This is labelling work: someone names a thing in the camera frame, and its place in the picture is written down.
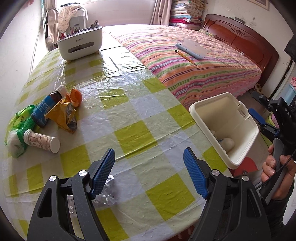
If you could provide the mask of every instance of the plastic table cover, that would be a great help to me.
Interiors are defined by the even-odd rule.
[[[24,85],[12,114],[38,104],[59,85],[81,91],[74,134],[49,120],[36,132],[56,136],[57,154],[29,146],[18,159],[6,153],[4,191],[13,226],[26,238],[39,194],[51,175],[71,177],[115,150],[117,202],[98,208],[111,241],[166,240],[194,224],[204,207],[183,162],[191,147],[212,169],[231,176],[187,110],[126,48],[108,34],[95,53],[67,62],[49,52]],[[82,237],[77,218],[76,235]]]

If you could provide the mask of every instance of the white box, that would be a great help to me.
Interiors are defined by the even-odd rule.
[[[74,60],[99,51],[102,46],[102,27],[86,28],[57,42],[64,60]]]
[[[236,169],[253,145],[259,129],[248,109],[232,94],[223,93],[192,104],[189,112],[219,156],[230,169]],[[217,139],[229,137],[235,146],[227,154]]]

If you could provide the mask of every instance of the sleeve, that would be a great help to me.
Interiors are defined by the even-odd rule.
[[[271,200],[268,205],[264,207],[265,213],[268,219],[269,228],[271,232],[271,238],[273,239],[278,233],[280,233],[284,227],[283,216],[294,189],[294,181],[285,199]]]

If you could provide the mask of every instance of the human hand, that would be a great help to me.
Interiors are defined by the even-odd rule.
[[[266,182],[269,179],[269,177],[271,177],[275,173],[274,168],[276,165],[276,161],[274,157],[271,155],[273,150],[274,150],[274,146],[271,145],[268,148],[268,152],[270,154],[262,165],[263,172],[261,173],[261,180],[263,182]],[[282,165],[285,164],[289,158],[290,156],[281,155],[280,157],[281,164]],[[296,173],[296,163],[294,162],[293,159],[289,161],[289,163],[286,165],[286,168],[287,168],[287,173],[284,176],[283,181],[281,182],[279,188],[274,193],[272,199],[275,199],[275,200],[284,199],[289,192],[289,189],[293,183],[295,173]]]

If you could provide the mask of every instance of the white bin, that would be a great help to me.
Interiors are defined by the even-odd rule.
[[[259,133],[244,104],[232,94],[223,93],[192,104],[189,112],[224,163],[230,169],[236,169]],[[216,132],[217,139],[233,139],[233,149],[226,154],[210,130]]]

